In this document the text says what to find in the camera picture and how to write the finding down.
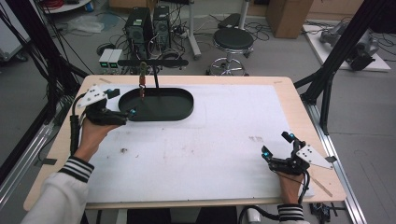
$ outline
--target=robotic arm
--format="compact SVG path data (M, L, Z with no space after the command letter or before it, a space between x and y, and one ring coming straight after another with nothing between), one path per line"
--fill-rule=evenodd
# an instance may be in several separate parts
M347 26L348 22L341 21L331 30L323 31L320 35L319 41L321 43L329 43L330 46L334 47ZM378 49L378 39L371 37L369 32L366 31L352 52L347 56L346 62L349 63L353 70L360 71L375 61L372 56L378 51Z
M271 171L288 175L301 175L307 171L310 164L332 169L330 162L336 161L335 157L323 158L314 148L307 145L304 141L300 141L292 133L283 132L282 136L289 143L293 143L293 151L290 153L289 158L274 158L266 146L262 147L262 157L268 162Z
M84 110L85 116L92 123L97 125L125 125L126 121L133 117L136 114L134 109L131 109L129 112L122 113L117 111L111 111L106 108L107 98L111 99L120 95L120 90L115 89L113 91L101 91L100 88L96 85L90 87L90 89L81 94L78 98L76 98L72 107L72 115L70 116L70 153L74 155L78 148L78 140L79 140L79 130L80 124L78 115L75 113L76 103L78 100L80 102L77 104L78 107L86 107Z

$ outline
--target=wooden table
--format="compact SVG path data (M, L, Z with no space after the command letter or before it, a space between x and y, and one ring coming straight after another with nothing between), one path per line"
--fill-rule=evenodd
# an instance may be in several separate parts
M269 85L273 86L287 123L293 133L300 139L313 146L323 157L326 157L324 148L318 138L315 128L304 109L299 94L288 77L200 77L200 76L162 76L159 77L162 85ZM131 84L138 87L138 77L131 76L89 76L86 77L78 94L84 93L93 84ZM154 78L147 77L147 86L154 86ZM55 165L43 165L32 189L26 198L24 208L29 210L37 198L41 184L54 172L62 168L69 156L70 125L68 119L61 127L55 139L48 158L56 159ZM337 202L346 197L344 189L334 170L327 170L314 165L309 168L311 184L315 195L305 198L308 203L313 202ZM103 208L133 208L133 207L178 207L178 206L205 206L205 205L235 205L235 204L263 204L280 203L279 198L257 199L246 198L237 200L193 200L193 201L169 201L169 202L124 202L124 203L88 203L88 209Z

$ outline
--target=white sleeve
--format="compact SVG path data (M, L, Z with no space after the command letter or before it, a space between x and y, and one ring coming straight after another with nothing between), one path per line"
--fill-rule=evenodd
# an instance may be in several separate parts
M39 199L22 223L79 223L92 171L89 163L70 157L58 173L45 180Z
M279 224L309 224L304 221L303 207L299 204L281 204L277 207Z

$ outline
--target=cardboard box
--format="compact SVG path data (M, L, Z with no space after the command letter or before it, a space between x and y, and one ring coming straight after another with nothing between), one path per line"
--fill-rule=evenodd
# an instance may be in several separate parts
M340 21L345 17L353 17L362 3L363 0L314 0L307 18Z
M271 0L266 19L277 38L297 38L314 0Z
M250 3L247 8L248 16L265 16L265 12L267 11L267 5L257 5Z
M133 7L148 7L152 11L157 5L157 0L109 0L111 9L129 13L130 8Z

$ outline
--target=white board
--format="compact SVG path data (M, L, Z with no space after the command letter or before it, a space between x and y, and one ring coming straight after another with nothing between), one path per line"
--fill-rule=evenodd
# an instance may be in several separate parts
M119 88L121 95L137 86ZM128 122L93 156L88 203L275 198L278 178L261 157L290 156L289 125L272 86L183 85L194 110L180 121ZM108 101L118 110L120 97Z
M304 25L304 30L306 32L318 31L320 29L320 27L315 25ZM320 63L323 64L327 57L329 57L332 47L328 43L320 43L320 34L321 32L314 32L313 34L305 33L305 35L308 37L309 43L317 54ZM375 59L375 61L367 65L363 71L388 72L390 70L390 67L377 54L374 54L372 57ZM343 62L340 66L340 69L352 70L347 62Z

